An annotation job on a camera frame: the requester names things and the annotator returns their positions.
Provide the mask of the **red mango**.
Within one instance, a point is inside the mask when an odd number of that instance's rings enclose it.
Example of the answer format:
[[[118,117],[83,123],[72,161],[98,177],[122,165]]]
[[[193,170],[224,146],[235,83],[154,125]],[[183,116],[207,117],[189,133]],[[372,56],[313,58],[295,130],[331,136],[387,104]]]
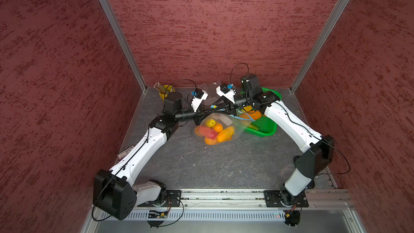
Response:
[[[198,133],[208,139],[214,140],[217,138],[217,132],[211,128],[211,127],[207,127],[207,126],[202,126],[200,125],[198,127]]]

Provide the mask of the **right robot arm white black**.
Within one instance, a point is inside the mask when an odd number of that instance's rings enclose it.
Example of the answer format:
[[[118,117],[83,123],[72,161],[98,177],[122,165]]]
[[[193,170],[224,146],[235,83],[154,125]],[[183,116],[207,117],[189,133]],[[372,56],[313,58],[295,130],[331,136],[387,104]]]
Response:
[[[295,170],[280,189],[280,204],[292,207],[315,177],[332,162],[335,140],[306,125],[274,92],[264,91],[256,75],[241,77],[241,85],[242,94],[237,94],[231,84],[223,83],[216,87],[219,100],[224,101],[218,109],[236,114],[237,109],[251,106],[275,122],[303,153],[294,160]]]

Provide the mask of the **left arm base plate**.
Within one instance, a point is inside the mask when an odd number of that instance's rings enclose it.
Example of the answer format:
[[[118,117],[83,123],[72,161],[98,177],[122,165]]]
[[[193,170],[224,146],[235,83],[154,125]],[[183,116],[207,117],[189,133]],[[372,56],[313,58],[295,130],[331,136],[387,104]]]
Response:
[[[145,202],[138,207],[148,207],[148,208],[178,208],[181,206],[182,191],[176,189],[167,189],[161,192],[158,198],[155,201]]]

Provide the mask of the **large orange mango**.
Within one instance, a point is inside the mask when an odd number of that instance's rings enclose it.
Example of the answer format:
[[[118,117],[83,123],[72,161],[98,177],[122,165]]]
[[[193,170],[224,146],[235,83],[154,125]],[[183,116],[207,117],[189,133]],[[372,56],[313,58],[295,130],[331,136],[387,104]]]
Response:
[[[235,133],[235,128],[233,126],[229,126],[226,129],[223,129],[221,132],[218,133],[216,140],[219,143],[231,140],[234,133]]]

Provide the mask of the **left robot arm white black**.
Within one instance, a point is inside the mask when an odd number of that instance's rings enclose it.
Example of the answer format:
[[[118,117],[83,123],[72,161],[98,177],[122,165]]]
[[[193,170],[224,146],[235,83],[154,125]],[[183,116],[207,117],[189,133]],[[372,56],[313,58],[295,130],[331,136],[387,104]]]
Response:
[[[158,205],[167,203],[166,185],[150,180],[135,185],[140,172],[170,137],[185,121],[200,123],[207,117],[206,111],[199,110],[202,101],[208,94],[196,89],[190,103],[190,109],[182,109],[182,95],[171,92],[164,99],[163,110],[148,125],[143,138],[109,170],[99,170],[94,177],[93,205],[110,217],[124,220],[137,205],[155,202]]]

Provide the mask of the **clear zip bag blue zipper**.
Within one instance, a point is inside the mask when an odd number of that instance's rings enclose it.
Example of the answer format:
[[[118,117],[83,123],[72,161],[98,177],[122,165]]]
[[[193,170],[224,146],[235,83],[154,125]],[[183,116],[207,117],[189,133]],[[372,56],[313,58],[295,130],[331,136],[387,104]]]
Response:
[[[235,141],[255,121],[252,115],[236,111],[236,115],[228,114],[226,110],[203,110],[198,125],[193,134],[201,142],[209,146],[222,145]]]

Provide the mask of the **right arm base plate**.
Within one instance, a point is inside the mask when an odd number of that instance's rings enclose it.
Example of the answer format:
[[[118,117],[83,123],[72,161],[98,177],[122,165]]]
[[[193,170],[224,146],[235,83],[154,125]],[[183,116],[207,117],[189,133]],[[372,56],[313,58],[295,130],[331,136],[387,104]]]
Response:
[[[302,191],[297,196],[291,195],[288,191],[280,190],[265,190],[264,200],[267,208],[308,208],[309,203],[305,195],[305,191]]]

